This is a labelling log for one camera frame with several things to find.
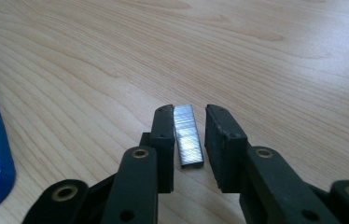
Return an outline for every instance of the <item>light wood surface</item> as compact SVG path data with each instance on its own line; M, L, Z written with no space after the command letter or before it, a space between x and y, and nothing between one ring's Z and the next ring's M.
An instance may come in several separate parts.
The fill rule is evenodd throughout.
M349 1L0 1L0 110L17 170L0 223L48 186L114 174L161 105L232 113L322 189L349 179ZM160 195L160 223L245 223L210 164Z

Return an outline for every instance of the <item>wood grain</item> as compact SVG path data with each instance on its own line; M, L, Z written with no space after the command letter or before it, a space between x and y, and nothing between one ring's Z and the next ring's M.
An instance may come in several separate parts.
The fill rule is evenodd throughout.
M232 113L322 189L349 179L349 1L0 1L0 110L17 179L0 223L40 193L114 174L154 110ZM209 163L160 196L160 223L244 223Z

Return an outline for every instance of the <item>wooden table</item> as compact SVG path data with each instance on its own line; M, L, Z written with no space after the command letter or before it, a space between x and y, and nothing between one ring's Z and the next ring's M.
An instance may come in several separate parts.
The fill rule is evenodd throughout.
M0 1L17 170L0 223L20 223L53 183L114 174L167 104L193 104L202 144L204 109L221 105L305 181L349 179L349 1ZM207 160L182 170L176 153L174 182L160 223L244 223Z

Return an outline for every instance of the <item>silver metal part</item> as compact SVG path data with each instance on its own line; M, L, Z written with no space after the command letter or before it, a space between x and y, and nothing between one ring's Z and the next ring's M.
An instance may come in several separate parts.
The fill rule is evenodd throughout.
M192 105L174 107L174 127L181 166L202 166L203 154Z

